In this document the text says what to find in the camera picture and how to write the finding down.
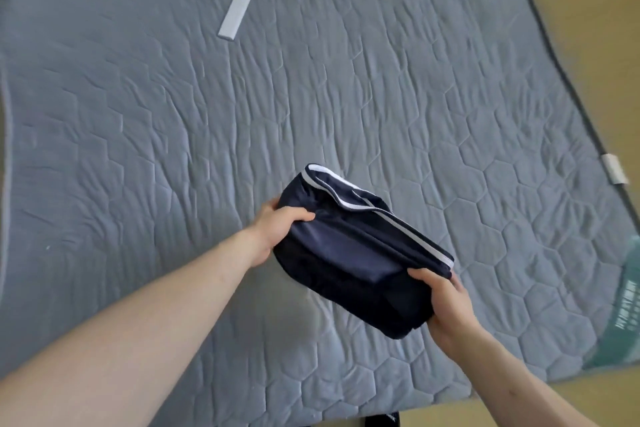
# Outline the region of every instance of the hand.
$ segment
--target hand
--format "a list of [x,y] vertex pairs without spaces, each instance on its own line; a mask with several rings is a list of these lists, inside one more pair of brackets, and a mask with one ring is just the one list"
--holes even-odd
[[252,240],[257,246],[256,258],[252,267],[258,266],[269,258],[271,249],[289,233],[294,221],[311,221],[316,217],[304,208],[283,206],[276,209],[279,196],[274,197],[262,205],[253,223],[247,228],[252,233]]
[[434,315],[427,322],[429,332],[438,347],[459,363],[462,343],[473,340],[477,334],[487,334],[474,314],[467,289],[455,273],[447,280],[429,269],[407,271],[411,277],[431,287]]

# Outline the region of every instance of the white rectangular object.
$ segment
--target white rectangular object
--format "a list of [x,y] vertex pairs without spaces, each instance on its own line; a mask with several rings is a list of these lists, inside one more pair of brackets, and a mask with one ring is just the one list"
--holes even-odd
[[222,21],[222,26],[220,26],[220,31],[218,31],[219,37],[228,39],[229,41],[233,41],[236,38],[236,33],[238,32],[246,8],[249,7],[249,2],[251,2],[251,0],[231,1],[225,20]]
[[629,184],[629,180],[622,169],[620,159],[618,159],[617,155],[602,154],[600,158],[602,159],[602,164],[604,164],[607,169],[607,174],[612,184]]

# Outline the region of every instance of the floor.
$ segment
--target floor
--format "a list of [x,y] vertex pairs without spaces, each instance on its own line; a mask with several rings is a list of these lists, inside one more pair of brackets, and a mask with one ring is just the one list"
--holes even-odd
[[[536,0],[562,64],[640,209],[640,0]],[[554,385],[600,425],[640,424],[640,366]],[[355,427],[353,419],[323,427]],[[403,427],[494,426],[478,400],[402,412]]]

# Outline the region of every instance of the person's left hand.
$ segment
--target person's left hand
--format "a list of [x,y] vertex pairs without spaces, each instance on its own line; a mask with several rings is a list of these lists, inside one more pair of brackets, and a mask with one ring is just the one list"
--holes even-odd
[[283,206],[276,209],[279,200],[280,197],[276,196],[263,204],[255,220],[247,228],[257,247],[256,259],[252,262],[252,267],[260,265],[269,258],[271,249],[289,233],[294,221],[311,221],[316,217],[315,213],[304,208]]

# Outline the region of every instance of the mattress label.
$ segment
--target mattress label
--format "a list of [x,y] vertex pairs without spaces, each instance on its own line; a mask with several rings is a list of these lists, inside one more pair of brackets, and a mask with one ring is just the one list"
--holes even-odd
[[640,358],[640,237],[635,237],[622,272],[613,312],[585,369],[614,366]]

